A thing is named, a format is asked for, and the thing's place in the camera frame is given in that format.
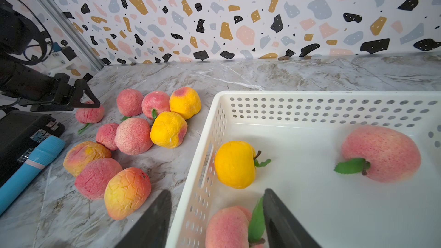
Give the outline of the white perforated plastic basket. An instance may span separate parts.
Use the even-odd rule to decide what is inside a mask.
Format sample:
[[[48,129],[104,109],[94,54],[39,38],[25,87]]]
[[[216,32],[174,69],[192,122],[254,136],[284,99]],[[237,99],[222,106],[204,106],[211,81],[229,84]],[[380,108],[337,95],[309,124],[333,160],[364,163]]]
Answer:
[[[409,136],[421,166],[409,179],[378,183],[342,175],[341,145],[364,125]],[[222,184],[215,155],[229,141],[261,152],[246,189]],[[219,210],[252,210],[271,188],[324,248],[438,248],[441,245],[441,94],[438,91],[224,91],[211,104],[167,239],[202,248]]]

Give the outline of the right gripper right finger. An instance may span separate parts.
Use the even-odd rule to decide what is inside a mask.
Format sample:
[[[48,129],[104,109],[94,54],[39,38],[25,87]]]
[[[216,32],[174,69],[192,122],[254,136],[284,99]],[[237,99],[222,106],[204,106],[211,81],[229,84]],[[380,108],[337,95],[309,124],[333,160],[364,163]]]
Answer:
[[[270,188],[264,192],[263,210],[270,248],[321,248]]]

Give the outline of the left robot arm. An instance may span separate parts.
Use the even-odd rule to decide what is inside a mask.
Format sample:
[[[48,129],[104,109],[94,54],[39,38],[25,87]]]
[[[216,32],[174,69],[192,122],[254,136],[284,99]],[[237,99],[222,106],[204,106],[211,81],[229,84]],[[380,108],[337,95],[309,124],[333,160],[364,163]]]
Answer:
[[[58,62],[44,24],[30,20],[1,0],[1,94],[33,112],[97,109],[100,102],[85,79],[51,67]]]

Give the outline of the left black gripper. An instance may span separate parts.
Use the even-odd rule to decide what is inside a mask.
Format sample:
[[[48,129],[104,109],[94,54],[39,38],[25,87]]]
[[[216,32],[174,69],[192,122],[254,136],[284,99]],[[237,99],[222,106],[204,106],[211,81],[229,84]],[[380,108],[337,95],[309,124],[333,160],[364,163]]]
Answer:
[[[73,87],[69,80],[65,73],[50,77],[19,62],[1,59],[1,93],[18,99],[21,106],[31,105],[33,112],[100,108],[86,80],[77,79]],[[92,103],[83,102],[84,95]]]

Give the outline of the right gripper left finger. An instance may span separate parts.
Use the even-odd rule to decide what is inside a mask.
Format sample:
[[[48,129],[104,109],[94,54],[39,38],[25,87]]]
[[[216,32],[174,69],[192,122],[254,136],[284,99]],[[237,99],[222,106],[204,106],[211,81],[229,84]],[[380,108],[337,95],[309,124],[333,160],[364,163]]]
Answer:
[[[163,190],[116,248],[164,248],[171,211],[171,192]]]

